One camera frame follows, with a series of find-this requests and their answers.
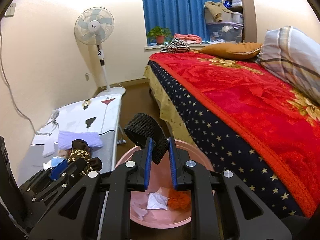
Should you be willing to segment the black elastic band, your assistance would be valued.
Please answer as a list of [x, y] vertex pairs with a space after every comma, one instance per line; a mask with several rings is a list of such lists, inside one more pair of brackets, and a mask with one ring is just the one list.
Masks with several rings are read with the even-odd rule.
[[169, 148], [169, 141], [158, 122], [145, 113], [137, 113], [125, 126], [127, 137], [141, 149], [147, 145], [147, 138], [152, 139], [152, 161], [158, 165]]

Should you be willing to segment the blue curtain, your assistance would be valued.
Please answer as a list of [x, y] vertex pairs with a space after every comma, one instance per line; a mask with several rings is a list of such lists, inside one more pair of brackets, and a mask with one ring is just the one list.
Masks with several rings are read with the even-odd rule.
[[171, 34], [193, 34], [208, 41], [204, 4], [220, 0], [143, 0], [145, 28], [168, 28]]

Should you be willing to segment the orange plastic bag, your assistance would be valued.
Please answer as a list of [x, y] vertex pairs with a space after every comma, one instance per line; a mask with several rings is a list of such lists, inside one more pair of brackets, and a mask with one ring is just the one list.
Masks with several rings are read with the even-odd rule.
[[191, 196], [188, 192], [170, 189], [167, 205], [173, 210], [186, 210], [191, 205]]

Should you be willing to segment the clear storage box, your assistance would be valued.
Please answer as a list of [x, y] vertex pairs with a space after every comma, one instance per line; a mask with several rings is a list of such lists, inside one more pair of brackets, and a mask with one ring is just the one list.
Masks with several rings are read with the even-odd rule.
[[233, 22], [216, 22], [206, 24], [210, 42], [224, 40], [225, 42], [242, 42], [243, 24]]

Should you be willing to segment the crumpled white paper in basin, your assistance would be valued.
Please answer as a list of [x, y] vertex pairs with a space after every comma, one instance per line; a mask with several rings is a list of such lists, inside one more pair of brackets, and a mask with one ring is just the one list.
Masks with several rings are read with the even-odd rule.
[[148, 196], [147, 209], [148, 210], [167, 210], [169, 198], [160, 193], [150, 193]]

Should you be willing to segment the brown floral scrunchie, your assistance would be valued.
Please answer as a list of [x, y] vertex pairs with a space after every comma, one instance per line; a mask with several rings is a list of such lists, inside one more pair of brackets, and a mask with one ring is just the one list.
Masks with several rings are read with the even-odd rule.
[[71, 164], [78, 159], [83, 159], [86, 163], [81, 171], [82, 176], [87, 175], [91, 171], [100, 171], [103, 168], [102, 161], [97, 157], [92, 157], [88, 143], [82, 139], [72, 141], [72, 149], [70, 150], [67, 163]]

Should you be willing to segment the dark star-patterned bed sheet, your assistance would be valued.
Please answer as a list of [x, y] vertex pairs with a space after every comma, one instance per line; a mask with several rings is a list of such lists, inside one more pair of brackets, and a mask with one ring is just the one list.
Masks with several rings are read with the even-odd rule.
[[279, 218], [303, 215], [298, 203], [255, 149], [155, 61], [145, 69], [160, 118], [175, 139], [201, 150], [216, 172], [231, 170]]

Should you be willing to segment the beige jacket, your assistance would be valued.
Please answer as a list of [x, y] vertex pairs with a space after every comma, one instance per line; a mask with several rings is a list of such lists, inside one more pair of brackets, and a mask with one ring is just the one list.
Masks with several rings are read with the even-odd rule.
[[206, 1], [204, 3], [204, 16], [207, 24], [232, 22], [233, 12], [221, 2]]

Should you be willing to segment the grey ironing board table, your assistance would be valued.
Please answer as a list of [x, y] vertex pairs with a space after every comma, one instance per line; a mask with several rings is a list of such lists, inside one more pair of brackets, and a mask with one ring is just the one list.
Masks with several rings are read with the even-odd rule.
[[116, 164], [117, 135], [121, 95], [111, 94], [79, 101], [53, 110], [47, 123], [39, 129], [18, 169], [17, 184], [57, 160], [72, 149], [72, 142], [87, 142], [92, 157], [98, 157], [105, 173]]

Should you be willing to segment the plaid grey pillow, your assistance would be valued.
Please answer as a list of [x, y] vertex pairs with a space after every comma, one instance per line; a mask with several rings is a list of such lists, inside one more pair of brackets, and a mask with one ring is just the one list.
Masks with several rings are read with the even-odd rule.
[[266, 32], [257, 62], [319, 104], [319, 43], [285, 26]]

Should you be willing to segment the white wall socket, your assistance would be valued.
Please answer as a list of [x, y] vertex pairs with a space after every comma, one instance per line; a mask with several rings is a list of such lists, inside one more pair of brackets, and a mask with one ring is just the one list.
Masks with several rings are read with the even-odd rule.
[[4, 17], [13, 17], [15, 14], [16, 3], [11, 3], [7, 8]]

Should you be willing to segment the white illustrated cloth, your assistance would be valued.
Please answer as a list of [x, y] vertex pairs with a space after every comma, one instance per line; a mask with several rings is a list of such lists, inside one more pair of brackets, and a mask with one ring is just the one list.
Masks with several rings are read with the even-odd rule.
[[103, 143], [98, 137], [117, 130], [120, 106], [121, 95], [111, 94], [58, 108], [36, 132], [31, 145], [56, 145], [59, 150], [69, 150], [73, 140], [82, 139], [89, 147], [101, 148]]

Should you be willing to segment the potted green plant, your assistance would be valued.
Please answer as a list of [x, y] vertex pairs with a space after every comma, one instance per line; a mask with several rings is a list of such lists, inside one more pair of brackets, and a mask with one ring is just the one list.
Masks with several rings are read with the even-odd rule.
[[171, 41], [172, 34], [169, 28], [155, 26], [147, 33], [147, 38], [150, 41], [155, 41], [158, 45], [161, 45]]

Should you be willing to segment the orange-brown pillow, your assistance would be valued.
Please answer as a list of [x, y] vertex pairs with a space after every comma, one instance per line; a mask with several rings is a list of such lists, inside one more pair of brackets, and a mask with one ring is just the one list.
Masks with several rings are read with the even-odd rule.
[[262, 43], [218, 43], [199, 50], [200, 53], [217, 56], [228, 60], [247, 60], [257, 56], [263, 47]]

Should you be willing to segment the red floral blanket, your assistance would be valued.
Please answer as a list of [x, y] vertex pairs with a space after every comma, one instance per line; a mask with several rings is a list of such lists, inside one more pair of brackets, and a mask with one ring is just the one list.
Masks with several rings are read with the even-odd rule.
[[197, 51], [155, 61], [238, 133], [276, 173], [305, 217], [319, 206], [319, 107], [259, 64]]

